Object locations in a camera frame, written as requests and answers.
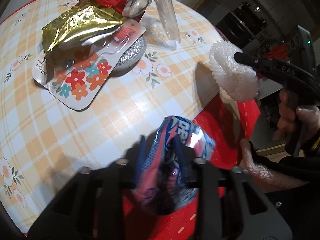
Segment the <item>table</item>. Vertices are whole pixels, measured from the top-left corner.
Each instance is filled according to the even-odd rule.
[[[107,166],[140,134],[158,129],[165,116],[193,119],[209,103],[195,120],[217,142],[212,162],[228,168],[237,161],[240,136],[250,135],[258,113],[254,102],[211,101],[219,87],[208,68],[208,55],[221,36],[204,17],[177,1],[173,5],[182,39],[177,50],[159,46],[154,33],[161,37],[162,32],[153,25],[145,33],[146,55],[132,71],[110,77],[87,110],[67,108],[34,83],[31,66],[40,50],[41,28],[76,2],[34,0],[0,25],[0,200],[22,232],[80,167]],[[154,3],[141,23],[150,21],[159,22]],[[233,126],[240,129],[227,131]],[[225,140],[226,134],[234,137],[233,143]],[[195,208],[189,205],[160,223],[176,221],[174,227],[180,227],[185,221],[177,216],[183,214],[191,226],[176,231],[188,237]],[[169,225],[159,233],[173,232]]]

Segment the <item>orange flower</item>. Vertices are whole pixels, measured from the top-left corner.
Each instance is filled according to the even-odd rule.
[[[57,70],[55,78],[57,79],[58,84],[61,84],[66,79],[66,71],[65,70]]]
[[[90,53],[90,47],[84,49],[84,51],[76,50],[74,53],[75,63],[74,67],[81,67],[82,69],[86,69],[87,67],[91,67],[91,61],[95,61],[98,58],[96,53]]]
[[[79,101],[82,97],[86,97],[88,95],[86,88],[87,88],[86,84],[83,84],[81,86],[80,83],[77,83],[76,88],[72,90],[71,94],[76,96],[76,100]]]
[[[99,73],[97,75],[94,75],[92,78],[86,77],[86,81],[91,83],[89,89],[91,91],[95,90],[97,86],[102,86],[104,81],[107,79],[108,75],[104,75],[102,73]]]

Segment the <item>plaid tablecloth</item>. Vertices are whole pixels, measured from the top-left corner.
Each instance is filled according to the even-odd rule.
[[[69,109],[34,83],[31,66],[41,28],[76,2],[36,0],[0,25],[0,200],[23,232],[80,167],[105,167],[140,134],[158,129],[165,116],[193,119],[219,91],[208,68],[219,33],[173,1],[178,48],[163,47],[152,4],[141,21],[147,27],[145,56],[125,75],[109,77],[87,110]]]

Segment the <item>gold foil wrapper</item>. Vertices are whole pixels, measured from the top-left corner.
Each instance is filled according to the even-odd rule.
[[[85,5],[73,8],[42,28],[42,45],[47,56],[59,44],[85,41],[98,34],[114,31],[126,18],[113,8]]]

